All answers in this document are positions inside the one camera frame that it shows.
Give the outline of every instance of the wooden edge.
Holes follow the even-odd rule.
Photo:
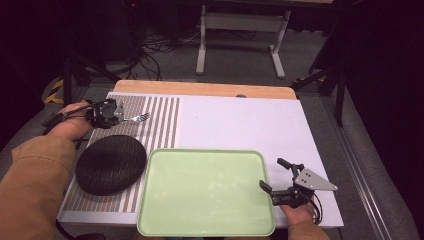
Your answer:
[[[115,92],[169,94],[169,95],[198,95],[235,97],[244,95],[248,98],[297,99],[292,88],[232,85],[215,83],[164,82],[144,80],[119,80]]]

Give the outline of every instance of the white metal frame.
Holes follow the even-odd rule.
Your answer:
[[[197,58],[196,74],[202,75],[205,69],[206,58],[206,29],[246,30],[261,32],[276,32],[274,45],[269,50],[274,62],[278,78],[284,78],[285,73],[278,54],[281,42],[286,32],[290,18],[290,11],[285,11],[284,16],[262,16],[226,13],[208,13],[206,6],[202,6],[200,17],[200,46]]]

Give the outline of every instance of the hand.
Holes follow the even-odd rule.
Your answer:
[[[58,114],[75,110],[87,104],[86,102],[69,104],[60,110]],[[83,137],[87,132],[93,129],[93,126],[87,121],[85,115],[86,111],[79,111],[71,114],[68,119],[56,125],[47,135],[64,137],[70,141]]]
[[[286,215],[289,226],[302,222],[312,222],[314,208],[310,203],[308,205],[300,205],[297,208],[291,208],[289,205],[280,205],[280,208]]]

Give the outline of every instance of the striped placemat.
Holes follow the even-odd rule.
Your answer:
[[[163,96],[127,96],[109,94],[108,98],[123,101],[126,117],[150,112],[142,123],[125,122],[111,129],[95,129],[88,145],[110,135],[124,134],[139,140],[147,155],[157,148],[174,148],[177,134],[180,98]],[[62,211],[128,212],[138,211],[144,173],[131,188],[112,196],[94,196],[84,192],[73,178]]]

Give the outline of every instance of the fork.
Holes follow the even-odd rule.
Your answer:
[[[123,122],[133,121],[133,122],[140,123],[140,122],[146,121],[147,119],[149,119],[149,117],[150,117],[150,113],[145,113],[145,114],[142,114],[142,115],[135,116],[133,118],[124,118],[124,120],[122,120],[122,121]]]

